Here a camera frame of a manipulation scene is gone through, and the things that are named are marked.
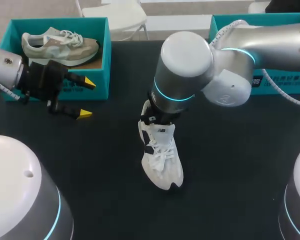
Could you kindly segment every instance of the blue led ring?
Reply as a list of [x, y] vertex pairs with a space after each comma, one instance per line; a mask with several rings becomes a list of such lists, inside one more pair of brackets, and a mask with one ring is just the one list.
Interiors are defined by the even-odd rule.
[[289, 213], [288, 213], [288, 208], [287, 208], [287, 203], [286, 203], [286, 193], [287, 193], [287, 188], [288, 188], [288, 185], [286, 186], [285, 188], [285, 191], [284, 191], [284, 207], [285, 207], [285, 211], [286, 211], [286, 214], [292, 224], [292, 226], [294, 227], [294, 229], [296, 230], [296, 232], [300, 235], [300, 231], [298, 230], [298, 228], [296, 227], [296, 225], [294, 224], [294, 222], [292, 221]]
[[154, 78], [154, 85], [155, 85], [155, 88], [156, 90], [162, 95], [164, 96], [166, 99], [169, 99], [171, 101], [175, 101], [175, 102], [183, 102], [183, 101], [187, 101], [189, 99], [191, 99], [192, 97], [194, 97], [195, 95], [193, 94], [192, 96], [188, 97], [188, 98], [184, 98], [184, 99], [174, 99], [174, 98], [171, 98], [171, 97], [168, 97], [166, 95], [164, 95], [158, 88], [157, 84], [156, 84], [156, 78]]
[[61, 197], [60, 197], [60, 192], [59, 192], [59, 189], [56, 188], [56, 190], [58, 191], [58, 196], [59, 196], [59, 209], [58, 209], [58, 213], [56, 215], [56, 218], [55, 218], [55, 221], [54, 221], [54, 224], [52, 225], [52, 228], [50, 229], [48, 235], [43, 239], [43, 240], [48, 240], [51, 236], [51, 234], [54, 232], [55, 228], [56, 228], [56, 225], [57, 225], [57, 222], [59, 220], [59, 217], [60, 217], [60, 211], [61, 211]]
[[227, 47], [227, 48], [223, 48], [221, 50], [233, 50], [233, 51], [238, 51], [238, 52], [247, 54], [250, 58], [252, 58], [252, 60], [254, 62], [254, 65], [256, 65], [256, 60], [255, 60], [254, 56], [252, 56], [249, 52], [247, 52], [245, 50], [242, 50], [242, 49], [239, 49], [239, 48], [233, 48], [233, 47]]

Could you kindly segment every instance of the floor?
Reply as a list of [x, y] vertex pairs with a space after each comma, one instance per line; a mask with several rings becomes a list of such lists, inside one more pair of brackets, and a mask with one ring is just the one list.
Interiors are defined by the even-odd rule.
[[[96, 7], [118, 0], [80, 0], [82, 8]], [[163, 40], [177, 31], [193, 31], [208, 36], [212, 14], [247, 13], [251, 0], [141, 0], [148, 16], [151, 40]], [[78, 17], [75, 0], [0, 0], [0, 40], [10, 19]], [[116, 33], [113, 40], [123, 39], [132, 30]], [[143, 32], [134, 40], [145, 40]]]

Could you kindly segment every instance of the grey sneaker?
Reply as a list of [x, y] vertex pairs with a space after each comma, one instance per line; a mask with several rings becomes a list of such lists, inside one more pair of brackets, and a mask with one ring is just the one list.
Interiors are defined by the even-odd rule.
[[32, 62], [46, 65], [54, 60], [65, 66], [76, 66], [93, 58], [99, 49], [95, 39], [53, 27], [41, 35], [24, 33], [21, 44], [29, 65]]

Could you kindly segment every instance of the screw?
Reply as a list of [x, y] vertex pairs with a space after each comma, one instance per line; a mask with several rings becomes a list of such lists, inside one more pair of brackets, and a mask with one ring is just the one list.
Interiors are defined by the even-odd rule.
[[12, 64], [12, 60], [10, 58], [4, 59], [5, 64]]

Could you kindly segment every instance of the sneaker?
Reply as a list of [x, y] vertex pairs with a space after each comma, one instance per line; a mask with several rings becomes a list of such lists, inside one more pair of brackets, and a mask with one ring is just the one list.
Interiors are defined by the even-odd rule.
[[[151, 108], [147, 100], [141, 116]], [[180, 187], [184, 181], [184, 172], [178, 156], [174, 139], [175, 125], [145, 124], [138, 122], [139, 133], [144, 142], [142, 167], [148, 178], [160, 189], [169, 190], [172, 183]]]
[[46, 65], [53, 60], [65, 66], [76, 66], [93, 58], [99, 49], [95, 39], [53, 27], [41, 35], [24, 33], [21, 44], [29, 65], [32, 62]]

